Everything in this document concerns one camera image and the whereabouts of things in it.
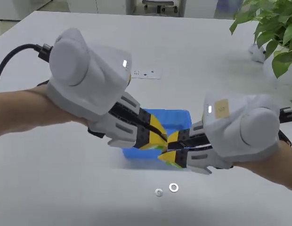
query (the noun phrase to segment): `white table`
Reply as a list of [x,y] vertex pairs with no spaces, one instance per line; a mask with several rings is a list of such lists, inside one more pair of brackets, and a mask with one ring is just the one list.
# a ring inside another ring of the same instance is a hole
[[[0,62],[20,44],[52,44],[77,27],[89,41],[131,51],[134,68],[163,70],[161,80],[133,80],[128,87],[145,108],[187,109],[196,122],[212,91],[266,92],[289,105],[291,93],[266,84],[261,65],[250,61],[246,49],[256,24],[239,27],[233,37],[230,24],[34,12],[0,36]],[[177,33],[168,29],[175,25]],[[22,52],[5,69],[0,91],[30,88],[49,74],[35,52]],[[292,141],[292,123],[282,129]],[[247,170],[213,169],[205,176],[125,169],[120,149],[106,142],[75,123],[0,137],[0,226],[292,226],[292,192]],[[177,193],[169,192],[171,182]]]

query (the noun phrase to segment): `yellow label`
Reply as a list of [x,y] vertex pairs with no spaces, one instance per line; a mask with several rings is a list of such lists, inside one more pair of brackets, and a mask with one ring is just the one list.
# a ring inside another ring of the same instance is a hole
[[222,119],[230,116],[229,102],[227,99],[216,101],[214,104],[215,118]]

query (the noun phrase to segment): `black cable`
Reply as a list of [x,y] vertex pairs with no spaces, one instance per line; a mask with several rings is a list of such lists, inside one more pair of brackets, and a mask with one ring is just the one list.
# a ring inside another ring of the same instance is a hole
[[6,55],[6,57],[3,59],[3,61],[0,64],[0,75],[3,72],[5,66],[7,65],[7,63],[9,62],[9,60],[11,60],[12,57],[14,57],[17,53],[19,53],[20,51],[23,51],[25,49],[29,49],[32,48],[35,51],[40,52],[42,50],[42,47],[39,45],[34,45],[34,44],[25,44],[19,47],[16,47],[14,50],[12,50],[11,52],[8,53],[8,55]]
[[7,65],[7,63],[9,62],[9,60],[11,60],[12,57],[14,57],[17,53],[19,53],[20,51],[23,51],[25,49],[29,49],[32,48],[35,51],[37,51],[38,57],[46,62],[49,62],[49,57],[50,57],[50,53],[52,50],[52,46],[49,46],[47,44],[44,44],[42,47],[40,45],[34,45],[34,44],[25,44],[19,47],[16,47],[14,50],[12,50],[11,52],[8,53],[8,55],[6,55],[6,57],[3,59],[3,61],[0,64],[0,76],[5,68],[5,66]]

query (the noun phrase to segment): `blue container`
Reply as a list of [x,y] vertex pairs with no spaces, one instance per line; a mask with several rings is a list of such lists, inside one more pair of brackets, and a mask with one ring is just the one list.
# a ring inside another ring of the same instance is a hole
[[[165,128],[168,136],[177,130],[191,127],[191,117],[186,110],[145,109],[153,114]],[[125,158],[128,159],[157,159],[161,154],[160,149],[138,150],[134,147],[122,149]]]

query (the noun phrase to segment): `yellow object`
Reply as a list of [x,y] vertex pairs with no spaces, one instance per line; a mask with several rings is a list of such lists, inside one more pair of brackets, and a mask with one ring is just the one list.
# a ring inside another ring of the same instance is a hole
[[177,142],[178,140],[178,131],[175,131],[168,137],[168,143]]
[[[157,120],[157,118],[152,114],[150,118],[150,125],[157,128],[162,135],[167,139],[167,132],[161,125],[161,123]],[[142,146],[139,148],[140,150],[147,150],[147,149],[154,149],[156,147],[161,147],[163,150],[167,150],[167,142],[162,139],[159,135],[156,133],[153,133],[152,131],[149,132],[149,142],[148,144]]]
[[176,151],[165,152],[164,154],[160,154],[157,158],[161,161],[173,163],[175,162],[175,154]]
[[151,118],[150,118],[150,125],[157,128],[162,133],[162,135],[167,139],[166,130],[153,114],[151,115]]
[[159,135],[150,131],[149,143],[139,148],[140,150],[154,149],[158,146],[167,147],[167,142],[163,140]]
[[173,166],[181,168],[179,165],[175,163],[175,156],[176,156],[176,151],[168,151],[168,152],[160,154],[157,158],[161,161],[166,162],[167,164],[171,164]]

